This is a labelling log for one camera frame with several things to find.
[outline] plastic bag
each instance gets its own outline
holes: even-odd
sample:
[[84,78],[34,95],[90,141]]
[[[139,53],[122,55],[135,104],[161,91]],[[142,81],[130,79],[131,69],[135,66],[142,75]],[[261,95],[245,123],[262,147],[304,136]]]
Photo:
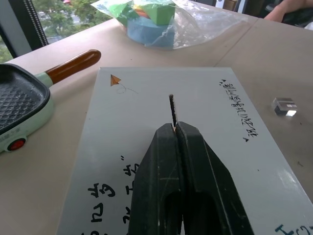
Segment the plastic bag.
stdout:
[[99,0],[92,6],[116,18],[125,26],[129,38],[146,47],[189,47],[247,22],[244,15],[188,0]]

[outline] foam block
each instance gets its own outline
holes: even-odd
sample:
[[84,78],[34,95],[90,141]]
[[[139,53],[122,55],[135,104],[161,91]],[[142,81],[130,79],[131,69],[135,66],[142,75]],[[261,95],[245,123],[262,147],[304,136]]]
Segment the foam block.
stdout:
[[127,35],[132,40],[152,47],[173,47],[174,29],[169,25],[156,25],[151,19],[138,17],[128,20]]
[[114,4],[109,7],[110,13],[125,27],[130,19],[135,19],[139,15],[132,9],[128,3]]
[[166,25],[174,18],[175,6],[172,1],[161,1],[143,4],[140,7],[156,25]]

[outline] table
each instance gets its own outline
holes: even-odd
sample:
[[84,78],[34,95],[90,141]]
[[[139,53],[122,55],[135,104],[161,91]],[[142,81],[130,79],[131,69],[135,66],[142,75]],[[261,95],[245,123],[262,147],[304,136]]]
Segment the table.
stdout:
[[[248,23],[209,43],[161,51],[132,42],[116,21],[109,21],[10,61],[39,73],[87,49],[102,52],[99,63],[50,88],[55,102],[51,120],[29,137],[25,147],[1,155],[1,232],[55,234],[99,67],[232,67],[313,200],[309,184],[313,175],[309,158],[313,153],[309,145],[313,135],[309,116],[313,114],[309,105],[312,36],[313,32],[304,29],[249,17]],[[306,64],[300,64],[302,57]],[[301,111],[292,119],[278,118],[269,107],[275,96],[292,97]]]

